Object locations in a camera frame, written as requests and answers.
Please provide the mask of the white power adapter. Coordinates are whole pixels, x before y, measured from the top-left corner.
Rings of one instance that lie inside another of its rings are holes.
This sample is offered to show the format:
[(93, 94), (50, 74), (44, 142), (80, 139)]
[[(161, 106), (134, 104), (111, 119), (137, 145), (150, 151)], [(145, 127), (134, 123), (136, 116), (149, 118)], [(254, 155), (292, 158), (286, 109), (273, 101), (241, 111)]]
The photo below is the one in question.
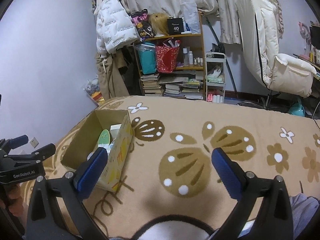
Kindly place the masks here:
[(115, 125), (110, 126), (109, 133), (110, 133), (112, 140), (116, 139), (120, 128), (121, 128), (121, 124), (115, 124)]

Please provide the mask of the open cardboard box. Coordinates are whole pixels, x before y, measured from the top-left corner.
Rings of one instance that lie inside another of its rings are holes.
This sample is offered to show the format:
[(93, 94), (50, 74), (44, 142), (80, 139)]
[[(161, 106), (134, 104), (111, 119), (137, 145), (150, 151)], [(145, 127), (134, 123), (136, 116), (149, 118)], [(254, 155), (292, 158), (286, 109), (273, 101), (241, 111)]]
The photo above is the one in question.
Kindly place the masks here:
[[(98, 147), (98, 138), (104, 129), (121, 124), (116, 139), (110, 141), (108, 148)], [(70, 171), (75, 171), (84, 162), (93, 159), (95, 150), (104, 152), (104, 157), (97, 158), (102, 173), (97, 186), (110, 192), (117, 192), (126, 158), (133, 139), (133, 128), (127, 110), (97, 109), (85, 120), (71, 140), (61, 164)]]

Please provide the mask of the green oval pochacco card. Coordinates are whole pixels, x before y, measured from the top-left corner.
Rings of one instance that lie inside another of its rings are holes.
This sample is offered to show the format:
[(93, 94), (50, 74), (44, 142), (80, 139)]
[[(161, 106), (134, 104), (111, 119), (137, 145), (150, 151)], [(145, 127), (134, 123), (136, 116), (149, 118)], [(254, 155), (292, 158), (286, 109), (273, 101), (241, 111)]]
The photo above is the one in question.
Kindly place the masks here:
[(111, 136), (108, 129), (104, 129), (98, 138), (98, 147), (108, 148), (110, 145)]

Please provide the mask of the plush toys in bag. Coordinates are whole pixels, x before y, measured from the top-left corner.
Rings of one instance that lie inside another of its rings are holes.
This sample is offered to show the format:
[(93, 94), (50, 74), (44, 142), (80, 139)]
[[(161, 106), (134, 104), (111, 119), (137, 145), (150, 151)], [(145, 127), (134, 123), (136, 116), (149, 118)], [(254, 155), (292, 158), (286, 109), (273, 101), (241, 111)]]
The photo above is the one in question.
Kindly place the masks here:
[(89, 98), (98, 106), (101, 106), (105, 103), (105, 99), (101, 93), (97, 77), (95, 79), (88, 80), (88, 82), (84, 85), (83, 90), (86, 92)]

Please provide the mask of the beige trench coat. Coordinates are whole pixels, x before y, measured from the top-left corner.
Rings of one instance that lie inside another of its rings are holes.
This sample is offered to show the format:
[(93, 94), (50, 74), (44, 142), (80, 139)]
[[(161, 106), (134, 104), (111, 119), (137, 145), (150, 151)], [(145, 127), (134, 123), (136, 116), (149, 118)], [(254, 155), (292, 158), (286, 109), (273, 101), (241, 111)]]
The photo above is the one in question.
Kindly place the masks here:
[(129, 96), (129, 91), (119, 71), (121, 68), (128, 69), (123, 53), (118, 50), (115, 54), (107, 54), (105, 58), (96, 54), (95, 60), (98, 82), (103, 98), (108, 100), (115, 97)]

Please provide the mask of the stack of books left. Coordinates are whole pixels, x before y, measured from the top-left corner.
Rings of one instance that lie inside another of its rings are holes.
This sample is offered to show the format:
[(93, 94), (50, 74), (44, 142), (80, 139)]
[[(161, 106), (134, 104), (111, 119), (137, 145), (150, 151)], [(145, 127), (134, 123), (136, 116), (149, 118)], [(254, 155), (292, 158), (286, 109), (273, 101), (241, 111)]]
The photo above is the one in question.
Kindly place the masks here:
[(163, 88), (159, 83), (160, 74), (142, 75), (140, 83), (145, 96), (162, 96)]

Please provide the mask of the white puffer jacket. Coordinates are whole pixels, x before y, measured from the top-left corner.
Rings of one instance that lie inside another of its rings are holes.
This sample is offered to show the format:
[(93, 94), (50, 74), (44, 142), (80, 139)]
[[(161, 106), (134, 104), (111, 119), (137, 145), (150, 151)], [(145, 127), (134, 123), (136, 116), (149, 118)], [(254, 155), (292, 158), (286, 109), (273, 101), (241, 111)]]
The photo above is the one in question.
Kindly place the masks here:
[(96, 0), (97, 52), (105, 58), (138, 40), (132, 18), (120, 0)]

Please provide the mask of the teal storage bag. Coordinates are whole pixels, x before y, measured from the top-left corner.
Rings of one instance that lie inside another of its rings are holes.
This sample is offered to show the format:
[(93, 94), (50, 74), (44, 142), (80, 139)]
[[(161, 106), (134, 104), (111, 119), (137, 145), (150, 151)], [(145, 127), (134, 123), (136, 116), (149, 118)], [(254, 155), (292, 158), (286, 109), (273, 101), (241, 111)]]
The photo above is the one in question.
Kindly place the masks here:
[(136, 45), (135, 48), (138, 52), (143, 74), (154, 74), (157, 71), (156, 46), (153, 43), (145, 42)]

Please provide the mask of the wooden bookshelf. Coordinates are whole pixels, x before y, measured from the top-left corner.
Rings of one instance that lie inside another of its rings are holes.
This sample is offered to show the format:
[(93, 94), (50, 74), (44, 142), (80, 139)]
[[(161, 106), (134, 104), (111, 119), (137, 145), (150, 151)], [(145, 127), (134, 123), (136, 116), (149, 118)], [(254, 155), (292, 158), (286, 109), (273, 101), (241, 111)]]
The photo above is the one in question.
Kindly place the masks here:
[(202, 20), (198, 33), (186, 31), (136, 42), (136, 63), (143, 96), (203, 100), (204, 42)]

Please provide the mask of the red patterned gift bag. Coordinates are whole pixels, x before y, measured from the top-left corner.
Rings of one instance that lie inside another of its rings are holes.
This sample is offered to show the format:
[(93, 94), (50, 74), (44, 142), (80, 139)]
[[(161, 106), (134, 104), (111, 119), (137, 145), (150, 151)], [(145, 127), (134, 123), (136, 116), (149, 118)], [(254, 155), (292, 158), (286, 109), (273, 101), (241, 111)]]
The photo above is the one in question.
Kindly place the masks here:
[(172, 73), (174, 71), (180, 44), (180, 40), (171, 38), (164, 41), (162, 45), (156, 45), (156, 68), (159, 73)]

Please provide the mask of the stack of books right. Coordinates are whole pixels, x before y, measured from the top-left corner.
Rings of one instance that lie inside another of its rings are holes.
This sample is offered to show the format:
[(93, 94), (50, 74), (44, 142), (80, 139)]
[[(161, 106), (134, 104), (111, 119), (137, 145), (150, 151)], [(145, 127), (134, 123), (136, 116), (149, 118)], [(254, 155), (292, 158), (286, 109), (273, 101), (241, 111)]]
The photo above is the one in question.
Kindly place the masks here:
[(161, 74), (159, 84), (163, 88), (162, 95), (170, 98), (203, 100), (203, 74), (195, 70), (182, 70), (169, 74)]

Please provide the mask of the white metal utility cart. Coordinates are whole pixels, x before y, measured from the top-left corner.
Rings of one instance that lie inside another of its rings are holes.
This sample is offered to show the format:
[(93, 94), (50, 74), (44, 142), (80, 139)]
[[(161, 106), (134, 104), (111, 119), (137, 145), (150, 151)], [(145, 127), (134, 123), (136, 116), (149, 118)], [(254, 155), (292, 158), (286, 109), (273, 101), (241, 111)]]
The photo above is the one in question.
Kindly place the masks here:
[(226, 56), (223, 53), (207, 52), (204, 58), (204, 87), (207, 102), (224, 103)]

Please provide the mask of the blonde wig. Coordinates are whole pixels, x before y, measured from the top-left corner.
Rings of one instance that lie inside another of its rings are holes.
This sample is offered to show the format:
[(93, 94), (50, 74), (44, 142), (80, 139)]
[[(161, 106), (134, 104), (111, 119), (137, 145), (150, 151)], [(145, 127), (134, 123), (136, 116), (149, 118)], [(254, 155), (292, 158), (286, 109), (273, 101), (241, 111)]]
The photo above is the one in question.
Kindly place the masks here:
[(155, 36), (168, 36), (168, 19), (169, 16), (162, 12), (153, 13), (149, 16), (149, 22), (155, 32)]

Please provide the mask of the cream padded chair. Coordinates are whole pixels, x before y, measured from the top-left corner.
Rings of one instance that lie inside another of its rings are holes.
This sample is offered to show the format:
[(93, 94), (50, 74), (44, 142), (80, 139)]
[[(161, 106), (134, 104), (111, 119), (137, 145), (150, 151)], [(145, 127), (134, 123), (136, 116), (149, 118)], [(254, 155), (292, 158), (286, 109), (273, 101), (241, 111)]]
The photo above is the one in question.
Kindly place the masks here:
[(237, 0), (236, 8), (245, 64), (255, 79), (274, 92), (309, 97), (316, 69), (280, 53), (276, 0)]

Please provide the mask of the white wall socket lower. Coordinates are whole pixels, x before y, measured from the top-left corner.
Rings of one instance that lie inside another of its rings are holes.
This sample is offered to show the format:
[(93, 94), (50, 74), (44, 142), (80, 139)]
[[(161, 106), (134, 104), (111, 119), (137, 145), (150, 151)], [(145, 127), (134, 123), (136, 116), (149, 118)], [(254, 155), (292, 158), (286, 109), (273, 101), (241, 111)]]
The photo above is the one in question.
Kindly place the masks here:
[(38, 141), (35, 137), (33, 137), (33, 138), (29, 141), (29, 143), (31, 144), (31, 146), (32, 146), (33, 148), (36, 148), (36, 147), (39, 145), (39, 141)]

